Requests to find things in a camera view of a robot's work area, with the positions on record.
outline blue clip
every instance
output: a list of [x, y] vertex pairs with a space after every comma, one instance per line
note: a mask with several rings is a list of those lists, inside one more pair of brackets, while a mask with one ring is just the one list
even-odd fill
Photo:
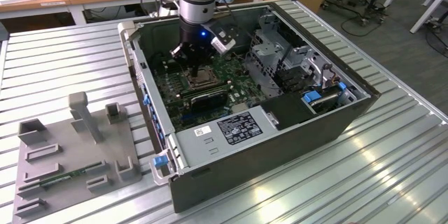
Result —
[[317, 93], [317, 91], [310, 91], [307, 92], [302, 98], [305, 99], [306, 103], [310, 103], [311, 101], [315, 101], [317, 99], [321, 98], [319, 94]]
[[339, 88], [341, 90], [345, 90], [345, 89], [346, 89], [346, 85], [345, 85], [343, 82], [339, 82], [339, 83], [337, 84], [337, 86], [338, 86], [338, 88]]
[[151, 162], [153, 162], [153, 166], [158, 168], [159, 166], [166, 165], [169, 160], [167, 160], [166, 155], [162, 155], [162, 156], [154, 157]]
[[150, 101], [149, 101], [149, 95], [145, 94], [145, 97], [142, 98], [142, 104], [143, 105], [149, 105]]

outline rolling stand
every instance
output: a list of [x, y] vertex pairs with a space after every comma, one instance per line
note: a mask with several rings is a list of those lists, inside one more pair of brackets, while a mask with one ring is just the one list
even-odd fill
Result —
[[377, 7], [375, 0], [370, 0], [369, 2], [365, 0], [361, 4], [366, 4], [367, 6], [363, 9], [362, 14], [354, 9], [355, 5], [359, 3], [359, 0], [349, 0], [346, 4], [342, 3], [342, 0], [325, 0], [321, 8], [326, 9], [327, 5], [335, 5], [338, 8], [345, 9], [358, 15], [359, 26], [366, 26], [369, 21], [377, 18], [377, 23], [382, 24], [385, 19], [385, 6]]

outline motherboard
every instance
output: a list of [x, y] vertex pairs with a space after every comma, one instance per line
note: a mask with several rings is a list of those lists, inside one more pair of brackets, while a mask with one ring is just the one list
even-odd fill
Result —
[[266, 99], [243, 66], [243, 55], [215, 55], [191, 77], [171, 58], [159, 60], [154, 81], [175, 131], [237, 113]]

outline gray plastic holder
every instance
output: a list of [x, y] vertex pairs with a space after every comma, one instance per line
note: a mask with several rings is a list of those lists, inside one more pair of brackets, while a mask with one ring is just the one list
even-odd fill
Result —
[[38, 119], [30, 119], [19, 122], [17, 137], [25, 145], [31, 145], [45, 141], [41, 131], [45, 130], [45, 126]]

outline caster wheel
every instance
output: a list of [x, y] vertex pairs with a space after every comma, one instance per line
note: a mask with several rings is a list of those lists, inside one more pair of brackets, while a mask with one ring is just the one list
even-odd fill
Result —
[[327, 9], [327, 2], [323, 2], [321, 5], [319, 5], [321, 9], [322, 10], [326, 10]]
[[361, 27], [365, 27], [369, 24], [369, 21], [366, 19], [361, 19]]

